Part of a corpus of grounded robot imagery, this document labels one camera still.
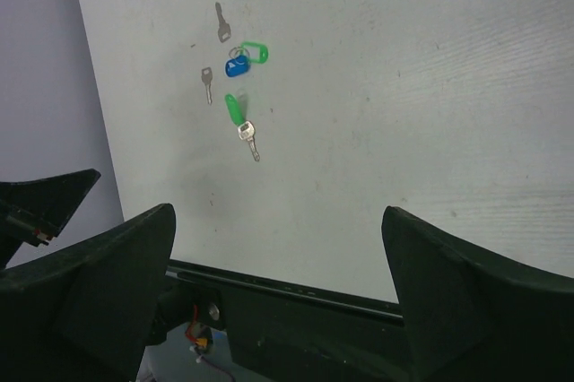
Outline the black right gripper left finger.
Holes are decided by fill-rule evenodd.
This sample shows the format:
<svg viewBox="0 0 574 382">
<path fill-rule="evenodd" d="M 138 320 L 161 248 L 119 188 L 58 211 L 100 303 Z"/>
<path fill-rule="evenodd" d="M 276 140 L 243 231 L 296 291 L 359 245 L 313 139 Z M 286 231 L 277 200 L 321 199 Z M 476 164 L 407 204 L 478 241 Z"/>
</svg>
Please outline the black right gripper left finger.
<svg viewBox="0 0 574 382">
<path fill-rule="evenodd" d="M 132 381 L 176 230 L 171 204 L 1 274 L 3 381 Z"/>
</svg>

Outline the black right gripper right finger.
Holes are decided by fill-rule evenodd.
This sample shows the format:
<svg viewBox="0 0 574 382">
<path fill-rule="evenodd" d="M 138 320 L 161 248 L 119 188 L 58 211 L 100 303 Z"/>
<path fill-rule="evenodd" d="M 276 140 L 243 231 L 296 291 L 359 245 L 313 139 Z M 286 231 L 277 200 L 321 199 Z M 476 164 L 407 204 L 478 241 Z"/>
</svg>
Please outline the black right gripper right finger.
<svg viewBox="0 0 574 382">
<path fill-rule="evenodd" d="M 422 381 L 571 381 L 573 281 L 389 206 L 389 269 Z"/>
</svg>

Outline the green plastic key tag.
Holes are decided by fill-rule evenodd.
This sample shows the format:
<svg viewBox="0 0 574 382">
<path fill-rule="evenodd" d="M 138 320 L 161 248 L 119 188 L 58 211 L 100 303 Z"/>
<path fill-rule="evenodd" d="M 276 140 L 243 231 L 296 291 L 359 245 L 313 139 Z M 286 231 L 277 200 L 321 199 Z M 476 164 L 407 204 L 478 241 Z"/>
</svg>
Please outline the green plastic key tag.
<svg viewBox="0 0 574 382">
<path fill-rule="evenodd" d="M 245 118 L 238 100 L 231 93 L 226 94 L 224 100 L 232 123 L 235 126 L 244 124 Z"/>
</svg>

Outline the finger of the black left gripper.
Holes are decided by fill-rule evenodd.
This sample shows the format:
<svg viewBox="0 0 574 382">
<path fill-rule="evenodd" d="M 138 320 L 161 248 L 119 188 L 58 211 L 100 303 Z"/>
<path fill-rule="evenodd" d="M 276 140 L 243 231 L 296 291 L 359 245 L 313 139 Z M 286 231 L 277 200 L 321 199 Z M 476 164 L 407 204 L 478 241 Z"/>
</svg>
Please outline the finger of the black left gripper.
<svg viewBox="0 0 574 382">
<path fill-rule="evenodd" d="M 1 246 L 47 245 L 73 217 L 100 173 L 64 175 L 1 184 Z"/>
</svg>

